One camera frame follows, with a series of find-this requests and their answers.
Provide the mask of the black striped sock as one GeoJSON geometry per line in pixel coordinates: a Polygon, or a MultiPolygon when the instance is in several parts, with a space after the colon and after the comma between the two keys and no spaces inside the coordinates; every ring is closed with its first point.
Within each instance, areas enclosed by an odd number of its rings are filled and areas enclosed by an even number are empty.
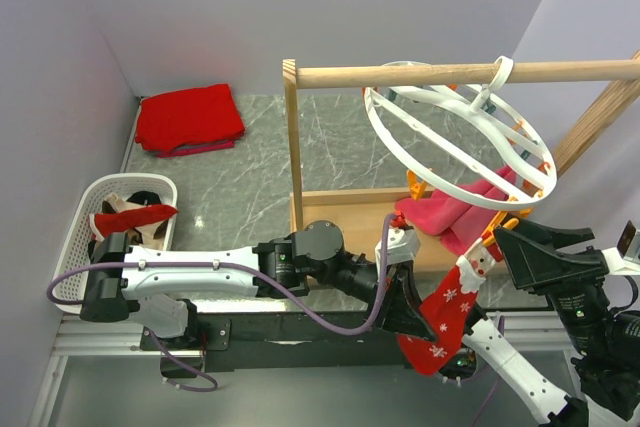
{"type": "Polygon", "coordinates": [[[153,205],[160,205],[161,203],[162,200],[157,193],[147,190],[134,192],[126,199],[126,207],[128,209],[138,209],[153,205]]]}

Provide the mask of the cream brown striped sock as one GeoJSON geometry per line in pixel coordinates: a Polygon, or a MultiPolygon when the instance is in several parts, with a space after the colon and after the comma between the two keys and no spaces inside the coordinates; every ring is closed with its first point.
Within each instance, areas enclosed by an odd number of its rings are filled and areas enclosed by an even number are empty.
{"type": "MultiPolygon", "coordinates": [[[[122,198],[116,193],[109,194],[102,201],[100,214],[120,213],[125,210],[130,210],[126,207],[126,199],[127,198],[122,198]]],[[[126,233],[129,236],[130,243],[133,245],[145,245],[150,248],[161,249],[163,247],[164,237],[170,220],[127,231],[126,233]]]]}

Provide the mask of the red sock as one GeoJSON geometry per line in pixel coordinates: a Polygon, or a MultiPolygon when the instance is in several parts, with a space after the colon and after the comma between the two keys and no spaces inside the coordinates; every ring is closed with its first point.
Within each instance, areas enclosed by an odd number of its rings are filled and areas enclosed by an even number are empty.
{"type": "Polygon", "coordinates": [[[138,227],[170,220],[178,210],[170,205],[154,204],[120,213],[90,214],[89,225],[94,236],[104,240],[113,233],[126,233],[138,227]]]}
{"type": "Polygon", "coordinates": [[[397,342],[415,371],[433,375],[457,353],[464,326],[486,274],[503,260],[494,238],[479,239],[460,257],[434,292],[420,305],[419,312],[437,339],[427,341],[399,335],[397,342]]]}

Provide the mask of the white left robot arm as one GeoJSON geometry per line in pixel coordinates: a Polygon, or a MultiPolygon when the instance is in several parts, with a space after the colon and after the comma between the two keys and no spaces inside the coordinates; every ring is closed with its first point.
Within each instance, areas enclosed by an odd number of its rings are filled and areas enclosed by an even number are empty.
{"type": "Polygon", "coordinates": [[[375,328],[434,341],[436,330],[419,311],[413,276],[418,249],[414,230],[387,232],[369,260],[347,251],[342,231],[330,221],[254,247],[217,252],[146,249],[131,245],[125,233],[113,233],[90,255],[97,268],[87,275],[80,317],[96,323],[132,320],[186,349],[200,335],[197,309],[187,294],[299,300],[314,280],[366,305],[362,327],[325,321],[325,329],[352,336],[375,328]]]}

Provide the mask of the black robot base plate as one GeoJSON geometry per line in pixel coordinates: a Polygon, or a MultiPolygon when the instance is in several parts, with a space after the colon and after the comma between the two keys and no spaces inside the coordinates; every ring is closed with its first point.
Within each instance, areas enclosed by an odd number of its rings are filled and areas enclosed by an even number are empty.
{"type": "Polygon", "coordinates": [[[396,336],[373,329],[359,336],[331,332],[301,312],[202,313],[197,332],[161,344],[207,373],[239,369],[402,366],[396,336]]]}

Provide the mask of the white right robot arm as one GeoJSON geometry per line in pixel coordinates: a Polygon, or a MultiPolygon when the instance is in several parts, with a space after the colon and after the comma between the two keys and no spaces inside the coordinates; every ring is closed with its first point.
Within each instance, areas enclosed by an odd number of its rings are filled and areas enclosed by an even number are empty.
{"type": "Polygon", "coordinates": [[[481,309],[439,321],[452,346],[471,348],[516,393],[539,426],[636,426],[639,423],[639,228],[626,224],[616,246],[587,243],[590,229],[557,229],[522,220],[498,227],[495,241],[514,287],[547,299],[548,315],[518,317],[506,334],[481,309]],[[524,357],[562,351],[575,394],[554,385],[524,357]]]}

